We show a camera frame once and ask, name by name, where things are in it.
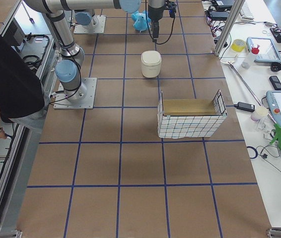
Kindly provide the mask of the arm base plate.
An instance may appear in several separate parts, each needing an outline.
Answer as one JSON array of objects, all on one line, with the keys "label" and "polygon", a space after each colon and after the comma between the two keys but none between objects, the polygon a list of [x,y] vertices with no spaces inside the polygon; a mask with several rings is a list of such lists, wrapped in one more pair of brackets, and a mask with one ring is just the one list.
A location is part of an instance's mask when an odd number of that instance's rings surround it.
[{"label": "arm base plate", "polygon": [[91,16],[86,12],[77,12],[75,15],[75,34],[103,34],[105,29],[106,16]]},{"label": "arm base plate", "polygon": [[60,94],[56,95],[53,103],[55,110],[76,110],[93,109],[97,78],[83,78],[79,90],[70,97],[70,91],[64,91],[62,84],[59,84]]}]

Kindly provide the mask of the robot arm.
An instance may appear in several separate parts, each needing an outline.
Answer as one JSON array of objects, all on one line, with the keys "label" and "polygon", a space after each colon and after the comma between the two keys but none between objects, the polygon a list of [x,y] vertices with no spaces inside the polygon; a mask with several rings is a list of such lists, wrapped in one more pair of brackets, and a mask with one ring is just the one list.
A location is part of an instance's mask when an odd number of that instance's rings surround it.
[{"label": "robot arm", "polygon": [[94,9],[75,10],[75,20],[85,29],[93,28],[98,24]]},{"label": "robot arm", "polygon": [[97,17],[95,9],[121,9],[127,13],[139,10],[139,0],[27,0],[34,11],[43,14],[45,21],[57,42],[61,60],[56,64],[55,74],[63,87],[64,97],[60,100],[66,108],[92,108],[96,90],[96,78],[82,78],[81,66],[84,51],[75,43],[65,12],[71,11],[83,16],[80,25],[93,27]]}]

